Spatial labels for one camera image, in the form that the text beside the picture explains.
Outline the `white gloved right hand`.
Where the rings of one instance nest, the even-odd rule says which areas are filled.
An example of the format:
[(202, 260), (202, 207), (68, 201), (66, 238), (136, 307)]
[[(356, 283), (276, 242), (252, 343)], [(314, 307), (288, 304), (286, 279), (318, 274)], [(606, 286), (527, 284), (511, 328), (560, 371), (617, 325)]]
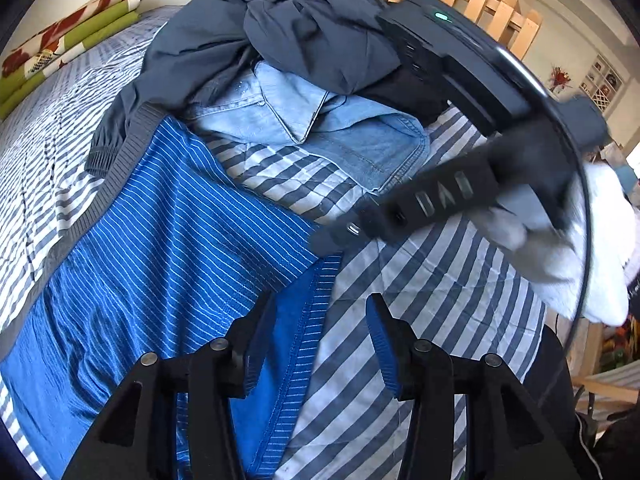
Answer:
[[(582, 316), (620, 326), (629, 313), (628, 286), (639, 273), (639, 211), (628, 202), (614, 169), (604, 162), (584, 165), (592, 218), (592, 260)], [(497, 245), (535, 294), (564, 318), (577, 312), (584, 275), (586, 213), (575, 178), (564, 202), (567, 225), (541, 222), (541, 208), (527, 188), (512, 194), (508, 208), (474, 210), (478, 232)]]

